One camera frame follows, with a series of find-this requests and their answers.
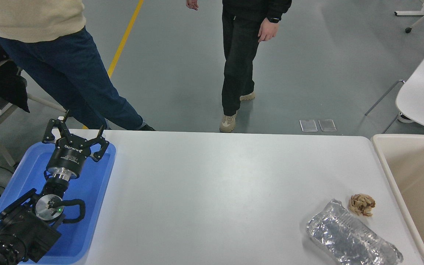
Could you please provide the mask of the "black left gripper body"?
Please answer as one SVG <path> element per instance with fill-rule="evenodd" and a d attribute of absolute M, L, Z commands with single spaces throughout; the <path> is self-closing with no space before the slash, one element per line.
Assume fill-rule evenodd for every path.
<path fill-rule="evenodd" d="M 56 169 L 64 168 L 69 170 L 72 176 L 80 176 L 85 161 L 91 154 L 91 148 L 87 141 L 76 135 L 59 138 L 55 143 L 56 147 L 46 170 L 54 173 Z"/>

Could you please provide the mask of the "person's left hand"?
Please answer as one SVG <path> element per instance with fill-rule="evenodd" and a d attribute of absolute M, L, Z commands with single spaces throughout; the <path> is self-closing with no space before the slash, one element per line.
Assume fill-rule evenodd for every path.
<path fill-rule="evenodd" d="M 269 41 L 276 37 L 279 28 L 278 22 L 271 22 L 267 18 L 263 20 L 258 31 L 258 42 Z"/>

